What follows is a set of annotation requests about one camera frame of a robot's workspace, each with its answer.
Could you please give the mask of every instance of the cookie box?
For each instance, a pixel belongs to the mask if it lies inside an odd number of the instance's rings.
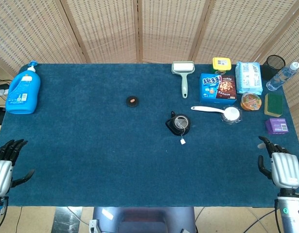
[[[233,75],[201,74],[200,102],[233,104],[236,100]]]

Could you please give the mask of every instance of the green sponge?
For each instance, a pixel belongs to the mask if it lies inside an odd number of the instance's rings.
[[[283,114],[283,97],[281,95],[268,93],[265,96],[264,113],[273,117],[280,117]]]

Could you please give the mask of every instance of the white plastic scoop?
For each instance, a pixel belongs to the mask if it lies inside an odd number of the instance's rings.
[[[225,110],[219,108],[211,108],[206,106],[193,106],[191,107],[192,110],[202,111],[202,112],[218,112],[224,114],[224,117],[228,121],[237,120],[240,117],[240,112],[235,107],[228,107]]]
[[[173,62],[171,68],[172,74],[178,74],[182,76],[182,97],[187,98],[188,84],[187,75],[194,72],[194,63],[192,61],[187,62]]]

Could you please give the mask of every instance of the bottle cap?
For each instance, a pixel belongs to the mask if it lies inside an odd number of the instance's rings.
[[[299,63],[298,62],[292,62],[290,65],[291,70],[297,70],[299,68]]]
[[[28,64],[28,68],[27,68],[27,70],[30,70],[30,71],[33,71],[33,72],[36,72],[36,70],[35,70],[35,66],[37,66],[38,65],[38,62],[36,62],[36,61],[31,61],[29,64]]]

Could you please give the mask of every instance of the water bottle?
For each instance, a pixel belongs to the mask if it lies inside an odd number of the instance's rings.
[[[266,87],[270,91],[277,90],[297,72],[298,68],[298,62],[292,62],[290,66],[283,67],[271,80],[269,80],[269,82],[267,82]]]

